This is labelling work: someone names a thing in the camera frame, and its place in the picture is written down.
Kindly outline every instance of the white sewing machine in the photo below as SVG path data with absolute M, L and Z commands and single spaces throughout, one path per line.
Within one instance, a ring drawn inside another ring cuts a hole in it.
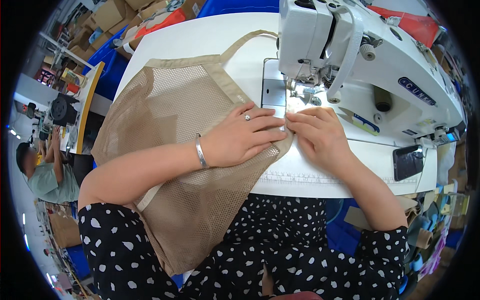
M 278 68 L 291 96 L 310 88 L 304 99 L 319 92 L 336 112 L 347 108 L 379 128 L 373 136 L 344 125 L 349 139 L 402 145 L 427 136 L 439 145 L 465 131 L 454 85 L 431 50 L 397 26 L 400 18 L 352 0 L 281 0 L 279 22 Z M 389 99 L 376 106 L 379 97 Z

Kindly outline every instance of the smartphone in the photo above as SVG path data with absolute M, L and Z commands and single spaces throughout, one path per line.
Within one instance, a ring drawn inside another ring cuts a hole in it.
M 264 60 L 262 102 L 260 106 L 275 109 L 274 117 L 285 117 L 287 89 L 283 74 L 278 70 L 277 59 Z
M 420 145 L 395 149 L 393 151 L 395 181 L 416 175 L 423 170 L 423 150 Z

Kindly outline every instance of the polka dot dress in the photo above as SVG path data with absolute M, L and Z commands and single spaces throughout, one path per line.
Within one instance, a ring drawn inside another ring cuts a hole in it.
M 328 249 L 322 199 L 250 194 L 223 242 L 184 288 L 162 270 L 138 214 L 97 203 L 80 210 L 84 253 L 102 299 L 268 299 L 313 291 L 324 299 L 397 299 L 407 228 L 363 231 L 354 256 Z

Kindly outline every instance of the beige mesh bag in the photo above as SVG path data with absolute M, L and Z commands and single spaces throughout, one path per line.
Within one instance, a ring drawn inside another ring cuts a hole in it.
M 98 165 L 123 154 L 207 134 L 239 104 L 251 101 L 221 63 L 249 39 L 273 32 L 251 32 L 221 55 L 149 60 L 110 107 L 92 154 Z M 247 162 L 208 168 L 151 188 L 134 202 L 150 242 L 169 275 L 197 267 L 222 238 L 248 193 L 292 143 L 273 143 Z

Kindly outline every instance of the hand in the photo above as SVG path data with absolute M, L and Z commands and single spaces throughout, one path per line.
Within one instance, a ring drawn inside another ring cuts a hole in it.
M 265 130 L 284 125 L 285 119 L 272 117 L 274 109 L 252 109 L 253 105 L 253 102 L 249 102 L 233 109 L 225 120 L 200 138 L 200 146 L 209 166 L 239 165 L 268 148 L 270 142 L 287 137 L 282 131 Z M 245 114 L 250 116 L 250 121 L 245 120 Z
M 350 150 L 343 126 L 332 108 L 314 107 L 287 113 L 287 127 L 298 136 L 306 157 L 317 166 L 341 179 L 358 161 Z
M 52 131 L 52 144 L 53 150 L 60 149 L 60 126 L 57 126 Z

